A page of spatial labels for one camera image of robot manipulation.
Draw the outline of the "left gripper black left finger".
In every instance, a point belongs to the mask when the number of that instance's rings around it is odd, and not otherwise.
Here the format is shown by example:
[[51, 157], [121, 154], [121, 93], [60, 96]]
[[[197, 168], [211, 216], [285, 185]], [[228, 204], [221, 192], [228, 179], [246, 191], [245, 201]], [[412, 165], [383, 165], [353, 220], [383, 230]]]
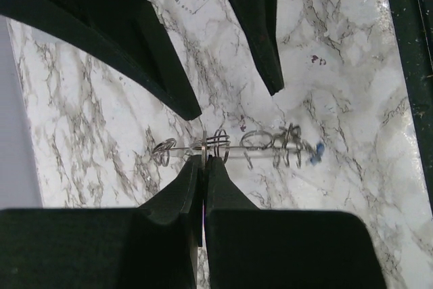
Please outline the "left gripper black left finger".
[[133, 208], [1, 211], [2, 288], [195, 288], [202, 161]]

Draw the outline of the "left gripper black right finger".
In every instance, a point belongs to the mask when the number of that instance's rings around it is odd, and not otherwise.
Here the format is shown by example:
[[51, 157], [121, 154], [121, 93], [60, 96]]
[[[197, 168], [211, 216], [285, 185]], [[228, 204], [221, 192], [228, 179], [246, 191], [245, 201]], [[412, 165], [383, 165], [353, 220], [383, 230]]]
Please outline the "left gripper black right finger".
[[385, 288], [369, 232], [331, 210], [263, 210], [206, 164], [206, 248], [212, 288]]

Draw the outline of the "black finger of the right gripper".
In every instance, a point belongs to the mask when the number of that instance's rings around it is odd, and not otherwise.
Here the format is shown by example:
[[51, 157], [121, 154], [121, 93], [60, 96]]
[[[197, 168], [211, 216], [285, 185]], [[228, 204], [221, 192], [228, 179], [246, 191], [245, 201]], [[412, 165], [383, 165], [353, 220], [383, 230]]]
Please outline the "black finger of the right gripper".
[[270, 95], [284, 88], [276, 41], [277, 0], [229, 0]]

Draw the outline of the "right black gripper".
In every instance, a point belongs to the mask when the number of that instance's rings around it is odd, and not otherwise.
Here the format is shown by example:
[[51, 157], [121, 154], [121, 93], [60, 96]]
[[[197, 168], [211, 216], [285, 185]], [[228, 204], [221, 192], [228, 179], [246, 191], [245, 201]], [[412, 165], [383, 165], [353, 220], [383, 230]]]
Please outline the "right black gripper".
[[1, 0], [1, 15], [53, 35], [132, 79], [185, 120], [202, 111], [146, 0]]

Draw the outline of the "perforated metal ring disc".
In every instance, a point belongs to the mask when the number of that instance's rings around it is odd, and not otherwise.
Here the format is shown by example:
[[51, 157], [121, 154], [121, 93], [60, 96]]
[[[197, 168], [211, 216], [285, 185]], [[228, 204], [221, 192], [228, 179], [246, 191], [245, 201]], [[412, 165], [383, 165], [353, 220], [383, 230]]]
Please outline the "perforated metal ring disc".
[[321, 146], [310, 146], [308, 143], [301, 144], [286, 144], [285, 146], [277, 146], [275, 144], [261, 145], [261, 146], [232, 146], [229, 142], [223, 143], [211, 143], [202, 145], [200, 143], [193, 143], [187, 147], [179, 147], [175, 139], [170, 138], [166, 141], [159, 143], [151, 151], [151, 157], [157, 161], [159, 165], [167, 166], [173, 152], [180, 152], [179, 155], [174, 157], [193, 156], [194, 154], [213, 155], [221, 157], [224, 161], [227, 161], [231, 151], [240, 150], [245, 153], [248, 158], [248, 152], [272, 152], [273, 155], [283, 156], [297, 155], [302, 157], [302, 154], [307, 153], [310, 158], [321, 153]]

